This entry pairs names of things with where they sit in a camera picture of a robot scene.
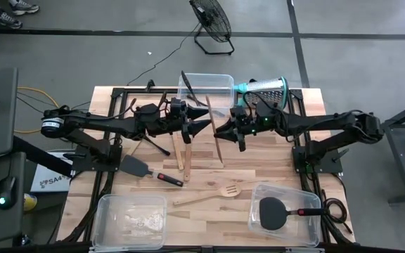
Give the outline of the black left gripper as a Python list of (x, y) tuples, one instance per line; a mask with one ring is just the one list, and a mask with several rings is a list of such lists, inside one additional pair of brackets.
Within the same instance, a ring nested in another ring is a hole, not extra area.
[(180, 131), (185, 144), (191, 144), (191, 135), (195, 137), (212, 123), (210, 119), (189, 121), (209, 113), (207, 108), (194, 108), (184, 101), (167, 101), (162, 134), (173, 134)]

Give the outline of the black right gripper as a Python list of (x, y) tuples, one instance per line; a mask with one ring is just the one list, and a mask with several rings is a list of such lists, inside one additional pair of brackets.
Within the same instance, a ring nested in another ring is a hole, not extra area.
[[(238, 137), (234, 130), (237, 127)], [(245, 136), (248, 134), (255, 134), (256, 129), (255, 118), (252, 115), (248, 115), (246, 111), (242, 111), (238, 118), (230, 117), (225, 123), (225, 130), (218, 131), (214, 134), (214, 137), (234, 143), (238, 141), (239, 151), (243, 152), (246, 149)]]

